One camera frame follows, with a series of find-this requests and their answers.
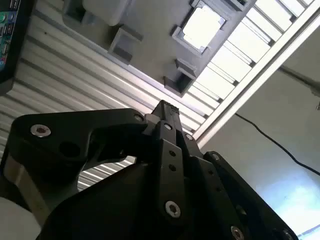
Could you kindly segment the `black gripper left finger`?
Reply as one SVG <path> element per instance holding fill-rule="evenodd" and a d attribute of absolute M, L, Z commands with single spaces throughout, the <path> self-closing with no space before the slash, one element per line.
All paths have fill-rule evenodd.
<path fill-rule="evenodd" d="M 4 150 L 12 199 L 39 223 L 78 193 L 82 171 L 128 156 L 180 160 L 179 110 L 160 101 L 151 114 L 132 108 L 29 114 L 16 118 Z"/>

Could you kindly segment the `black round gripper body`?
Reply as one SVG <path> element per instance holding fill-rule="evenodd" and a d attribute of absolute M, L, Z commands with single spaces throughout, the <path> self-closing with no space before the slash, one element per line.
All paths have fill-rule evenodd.
<path fill-rule="evenodd" d="M 40 240 L 221 240 L 178 163 L 134 164 L 62 202 Z"/>

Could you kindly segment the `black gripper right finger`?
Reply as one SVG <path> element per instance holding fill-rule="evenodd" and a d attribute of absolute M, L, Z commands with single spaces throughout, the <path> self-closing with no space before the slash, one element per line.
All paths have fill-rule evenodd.
<path fill-rule="evenodd" d="M 172 230 L 175 240 L 295 240 L 274 210 L 217 152 L 201 153 L 182 130 L 180 112 L 171 109 L 175 130 L 171 152 Z"/>

